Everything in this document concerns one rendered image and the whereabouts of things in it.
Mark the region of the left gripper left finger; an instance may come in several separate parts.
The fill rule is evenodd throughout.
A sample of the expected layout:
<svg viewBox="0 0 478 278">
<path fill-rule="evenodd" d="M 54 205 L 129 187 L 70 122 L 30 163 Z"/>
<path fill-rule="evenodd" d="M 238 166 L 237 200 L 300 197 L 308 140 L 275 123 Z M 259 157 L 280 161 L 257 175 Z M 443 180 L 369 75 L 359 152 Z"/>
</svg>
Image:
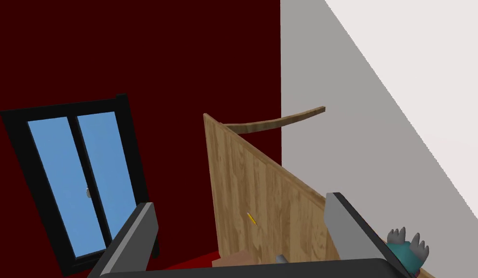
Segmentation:
<svg viewBox="0 0 478 278">
<path fill-rule="evenodd" d="M 87 278 L 143 276 L 158 230 L 154 204 L 147 202 L 137 205 Z"/>
</svg>

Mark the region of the teal and grey toy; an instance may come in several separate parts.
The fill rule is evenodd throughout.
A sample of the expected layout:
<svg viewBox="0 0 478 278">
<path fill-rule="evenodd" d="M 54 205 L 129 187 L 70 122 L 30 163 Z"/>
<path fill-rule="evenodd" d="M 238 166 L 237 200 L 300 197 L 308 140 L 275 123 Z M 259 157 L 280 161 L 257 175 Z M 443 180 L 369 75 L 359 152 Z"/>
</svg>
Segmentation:
<svg viewBox="0 0 478 278">
<path fill-rule="evenodd" d="M 411 241 L 406 240 L 406 229 L 392 229 L 387 235 L 388 249 L 399 259 L 404 268 L 416 278 L 429 256 L 429 246 L 420 240 L 417 233 Z"/>
</svg>

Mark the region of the wooden desk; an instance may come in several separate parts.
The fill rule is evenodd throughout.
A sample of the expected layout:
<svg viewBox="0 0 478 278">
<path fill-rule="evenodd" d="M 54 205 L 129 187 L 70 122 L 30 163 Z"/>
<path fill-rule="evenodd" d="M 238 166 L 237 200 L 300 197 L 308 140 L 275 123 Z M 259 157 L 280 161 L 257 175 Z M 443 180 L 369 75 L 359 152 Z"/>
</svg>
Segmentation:
<svg viewBox="0 0 478 278">
<path fill-rule="evenodd" d="M 326 196 L 289 173 L 242 134 L 277 129 L 325 111 L 223 124 L 204 114 L 221 258 L 218 278 L 416 278 L 397 259 L 342 260 L 324 222 Z M 257 222 L 248 218 L 250 212 Z M 421 270 L 417 278 L 434 278 Z"/>
</svg>

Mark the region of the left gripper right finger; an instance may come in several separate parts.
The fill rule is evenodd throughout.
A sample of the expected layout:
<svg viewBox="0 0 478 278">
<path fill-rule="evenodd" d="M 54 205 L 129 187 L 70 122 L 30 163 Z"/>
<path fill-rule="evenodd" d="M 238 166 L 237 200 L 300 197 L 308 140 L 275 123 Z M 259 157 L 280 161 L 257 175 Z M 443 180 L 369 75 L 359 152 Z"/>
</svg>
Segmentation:
<svg viewBox="0 0 478 278">
<path fill-rule="evenodd" d="M 324 222 L 342 260 L 397 259 L 381 238 L 340 193 L 327 193 Z"/>
</svg>

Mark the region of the black framed window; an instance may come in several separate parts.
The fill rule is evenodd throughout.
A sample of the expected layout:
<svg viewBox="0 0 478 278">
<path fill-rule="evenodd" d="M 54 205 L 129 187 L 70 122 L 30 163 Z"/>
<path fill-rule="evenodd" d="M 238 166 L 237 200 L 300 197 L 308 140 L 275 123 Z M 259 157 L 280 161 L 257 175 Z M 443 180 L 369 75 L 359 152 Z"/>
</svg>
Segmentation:
<svg viewBox="0 0 478 278">
<path fill-rule="evenodd" d="M 62 276 L 93 268 L 150 200 L 128 96 L 0 116 Z"/>
</svg>

